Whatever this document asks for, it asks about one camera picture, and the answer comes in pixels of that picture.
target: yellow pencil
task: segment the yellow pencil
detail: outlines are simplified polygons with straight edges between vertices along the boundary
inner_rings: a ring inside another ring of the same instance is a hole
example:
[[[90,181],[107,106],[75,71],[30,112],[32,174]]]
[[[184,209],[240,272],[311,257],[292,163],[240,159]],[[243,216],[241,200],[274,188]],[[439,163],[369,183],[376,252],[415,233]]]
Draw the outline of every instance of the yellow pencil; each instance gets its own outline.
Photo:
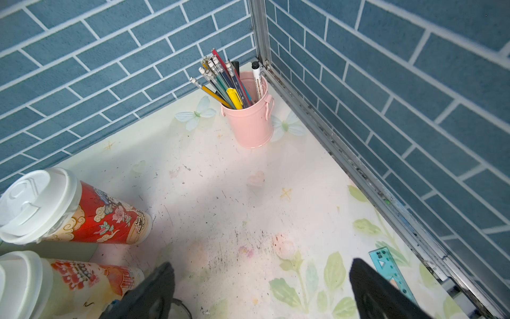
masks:
[[[227,94],[229,95],[230,99],[234,103],[234,107],[238,110],[243,109],[243,103],[241,102],[241,98],[239,97],[239,93],[236,89],[232,89],[231,87],[226,90]]]
[[[205,93],[209,94],[210,96],[212,96],[215,100],[217,100],[218,102],[222,103],[223,105],[225,105],[226,107],[228,107],[229,109],[231,109],[232,107],[227,103],[227,101],[225,101],[224,99],[220,98],[219,96],[217,96],[216,94],[214,94],[207,86],[204,86],[202,84],[199,83],[199,81],[197,81],[194,77],[191,77],[190,78],[190,82],[193,83],[194,85],[196,85],[199,89],[202,89]]]

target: pink pencil holder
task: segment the pink pencil holder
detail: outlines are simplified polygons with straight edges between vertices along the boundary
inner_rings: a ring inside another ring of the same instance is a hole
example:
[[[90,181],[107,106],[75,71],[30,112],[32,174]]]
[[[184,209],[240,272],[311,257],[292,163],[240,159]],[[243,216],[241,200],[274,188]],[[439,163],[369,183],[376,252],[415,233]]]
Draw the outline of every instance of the pink pencil holder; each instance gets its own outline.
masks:
[[[241,72],[239,77],[250,96],[257,97],[253,73]],[[247,149],[261,147],[269,142],[273,135],[271,112],[274,108],[274,99],[268,93],[267,81],[264,78],[262,78],[262,88],[264,95],[260,101],[246,109],[233,110],[224,105],[221,106],[221,115],[228,118],[237,142]]]

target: butterfly decoration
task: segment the butterfly decoration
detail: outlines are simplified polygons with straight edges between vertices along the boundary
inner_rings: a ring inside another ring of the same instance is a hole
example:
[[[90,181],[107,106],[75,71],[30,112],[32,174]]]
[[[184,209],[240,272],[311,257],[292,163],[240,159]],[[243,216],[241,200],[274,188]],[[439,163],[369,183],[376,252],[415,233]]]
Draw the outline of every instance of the butterfly decoration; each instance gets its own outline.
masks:
[[[279,120],[276,116],[271,116],[271,122],[273,124],[274,133],[271,137],[271,142],[276,142],[283,137],[285,132],[289,132],[296,136],[302,136],[306,134],[306,129],[301,124],[299,118],[297,118],[294,112],[290,112],[284,121]]]
[[[202,97],[200,102],[198,102],[198,106],[196,107],[196,111],[193,112],[179,112],[175,115],[175,118],[179,122],[186,122],[186,130],[192,131],[198,125],[198,120],[201,117],[213,117],[216,115],[216,110],[209,108],[209,98],[207,96]]]

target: ruler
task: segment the ruler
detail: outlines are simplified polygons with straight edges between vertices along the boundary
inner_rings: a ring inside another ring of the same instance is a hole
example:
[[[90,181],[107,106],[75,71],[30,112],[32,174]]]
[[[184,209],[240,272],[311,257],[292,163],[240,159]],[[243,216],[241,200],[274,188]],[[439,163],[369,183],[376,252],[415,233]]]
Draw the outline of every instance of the ruler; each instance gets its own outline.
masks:
[[[374,263],[375,270],[377,270],[377,272],[388,280],[395,288],[398,288],[404,296],[417,305],[413,293],[409,289],[404,276],[402,276],[400,269],[398,269],[395,260],[393,260],[393,257],[390,254],[390,250],[387,247],[382,247],[371,251],[368,254]]]

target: white plastic lid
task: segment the white plastic lid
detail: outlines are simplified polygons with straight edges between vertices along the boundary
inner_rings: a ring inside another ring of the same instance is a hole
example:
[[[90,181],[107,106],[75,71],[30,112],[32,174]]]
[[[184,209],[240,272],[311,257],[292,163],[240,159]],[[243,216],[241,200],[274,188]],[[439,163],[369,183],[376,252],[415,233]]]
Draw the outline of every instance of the white plastic lid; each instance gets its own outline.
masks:
[[[81,196],[81,184],[63,168],[19,178],[0,198],[0,238],[16,244],[37,241],[64,216],[77,191]]]
[[[34,252],[0,256],[0,313],[2,318],[29,319],[39,298],[43,266]]]

